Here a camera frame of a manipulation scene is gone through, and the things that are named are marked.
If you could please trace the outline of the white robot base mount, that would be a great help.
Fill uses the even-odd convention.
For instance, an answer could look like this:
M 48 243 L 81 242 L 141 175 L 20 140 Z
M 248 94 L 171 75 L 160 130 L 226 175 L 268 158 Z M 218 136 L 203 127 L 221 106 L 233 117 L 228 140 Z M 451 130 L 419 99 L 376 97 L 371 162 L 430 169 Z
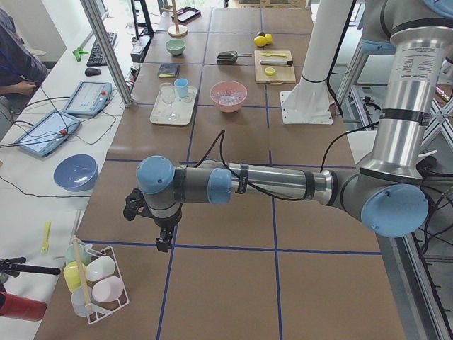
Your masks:
M 291 91 L 280 93 L 284 124 L 333 123 L 328 78 L 354 6 L 352 0 L 319 2 L 301 79 Z

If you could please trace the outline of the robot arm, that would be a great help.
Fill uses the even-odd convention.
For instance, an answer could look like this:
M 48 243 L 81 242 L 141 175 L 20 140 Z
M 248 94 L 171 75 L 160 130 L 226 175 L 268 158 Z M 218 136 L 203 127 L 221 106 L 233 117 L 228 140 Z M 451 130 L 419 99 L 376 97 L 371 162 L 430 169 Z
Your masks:
M 372 151 L 358 170 L 317 173 L 212 161 L 174 166 L 162 156 L 137 167 L 138 186 L 124 216 L 148 217 L 160 228 L 159 251 L 172 247 L 184 203 L 224 204 L 257 191 L 288 201 L 316 200 L 341 209 L 383 237 L 418 229 L 429 214 L 416 166 L 442 64 L 452 47 L 451 1 L 367 1 L 362 45 L 394 56 Z

